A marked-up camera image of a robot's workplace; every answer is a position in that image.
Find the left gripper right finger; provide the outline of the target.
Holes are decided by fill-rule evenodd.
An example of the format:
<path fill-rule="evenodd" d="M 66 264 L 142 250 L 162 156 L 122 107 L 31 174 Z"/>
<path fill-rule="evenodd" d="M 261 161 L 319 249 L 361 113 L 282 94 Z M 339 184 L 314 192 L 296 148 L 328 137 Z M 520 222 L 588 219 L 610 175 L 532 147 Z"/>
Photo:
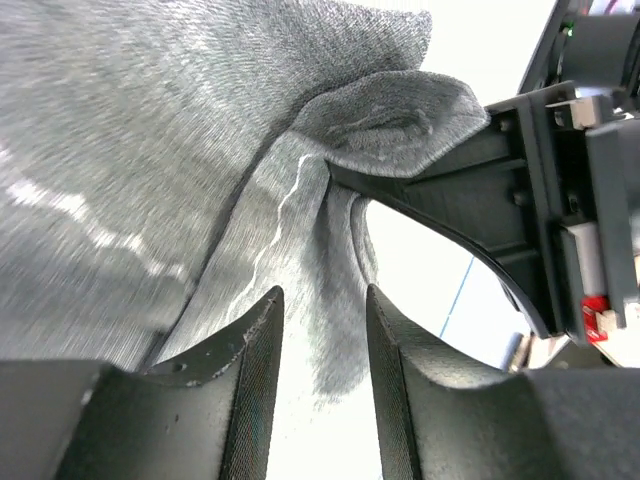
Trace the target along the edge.
<path fill-rule="evenodd" d="M 376 286 L 366 327 L 387 479 L 635 479 L 639 373 L 509 374 L 451 347 Z"/>

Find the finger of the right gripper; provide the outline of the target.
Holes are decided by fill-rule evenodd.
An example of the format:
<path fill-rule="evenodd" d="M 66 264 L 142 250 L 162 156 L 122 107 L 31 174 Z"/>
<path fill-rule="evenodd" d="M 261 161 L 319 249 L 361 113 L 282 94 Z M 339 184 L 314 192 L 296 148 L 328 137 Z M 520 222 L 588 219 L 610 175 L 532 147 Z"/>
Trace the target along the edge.
<path fill-rule="evenodd" d="M 531 329 L 537 335 L 555 334 L 551 295 L 542 256 L 538 250 L 529 248 L 526 244 L 489 250 L 471 236 L 426 215 L 407 202 L 392 198 L 384 192 L 367 192 L 365 196 L 441 234 L 472 253 L 504 284 L 515 298 L 518 308 L 526 314 Z"/>
<path fill-rule="evenodd" d="M 500 172 L 526 167 L 519 141 L 513 130 L 499 131 L 493 127 L 465 141 L 409 179 L 374 176 L 330 164 L 331 176 L 342 186 L 371 198 L 405 199 L 406 191 L 424 184 L 470 180 L 475 176 L 497 177 Z"/>

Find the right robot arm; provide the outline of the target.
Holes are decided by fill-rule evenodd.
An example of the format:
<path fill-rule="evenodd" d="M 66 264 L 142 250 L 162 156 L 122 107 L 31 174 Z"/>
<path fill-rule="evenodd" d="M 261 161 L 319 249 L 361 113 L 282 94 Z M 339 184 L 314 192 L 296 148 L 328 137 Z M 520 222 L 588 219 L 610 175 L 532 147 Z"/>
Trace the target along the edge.
<path fill-rule="evenodd" d="M 639 15 L 558 2 L 518 94 L 417 173 L 333 179 L 468 249 L 533 331 L 588 345 L 631 325 L 639 290 Z"/>

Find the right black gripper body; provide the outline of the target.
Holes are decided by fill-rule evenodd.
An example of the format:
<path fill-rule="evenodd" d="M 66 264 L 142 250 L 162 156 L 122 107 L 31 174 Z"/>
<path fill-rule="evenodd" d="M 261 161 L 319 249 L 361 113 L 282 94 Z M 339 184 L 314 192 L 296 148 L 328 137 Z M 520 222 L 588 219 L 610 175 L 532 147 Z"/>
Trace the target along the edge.
<path fill-rule="evenodd" d="M 631 217 L 639 183 L 639 123 L 605 94 L 572 84 L 488 106 L 490 131 L 511 149 L 517 182 L 506 199 L 521 215 L 525 248 L 488 246 L 484 262 L 538 334 L 594 345 L 632 326 L 639 291 Z"/>

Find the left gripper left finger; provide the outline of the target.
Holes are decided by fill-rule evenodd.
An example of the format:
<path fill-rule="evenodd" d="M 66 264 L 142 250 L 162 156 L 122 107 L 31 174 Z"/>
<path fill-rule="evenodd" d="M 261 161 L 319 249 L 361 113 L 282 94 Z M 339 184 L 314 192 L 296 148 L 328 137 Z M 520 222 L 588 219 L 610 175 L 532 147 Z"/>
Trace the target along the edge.
<path fill-rule="evenodd" d="M 284 294 L 145 373 L 98 361 L 1 365 L 5 479 L 262 479 Z"/>

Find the grey cloth napkin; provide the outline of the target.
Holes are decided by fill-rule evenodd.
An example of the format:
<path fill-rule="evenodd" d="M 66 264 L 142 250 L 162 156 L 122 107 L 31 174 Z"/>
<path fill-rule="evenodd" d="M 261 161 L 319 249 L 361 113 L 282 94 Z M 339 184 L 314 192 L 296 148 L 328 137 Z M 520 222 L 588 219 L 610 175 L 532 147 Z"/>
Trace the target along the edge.
<path fill-rule="evenodd" d="M 409 178 L 480 130 L 428 13 L 1 5 L 1 355 L 171 357 L 281 286 L 314 397 L 367 370 L 375 263 L 336 165 Z"/>

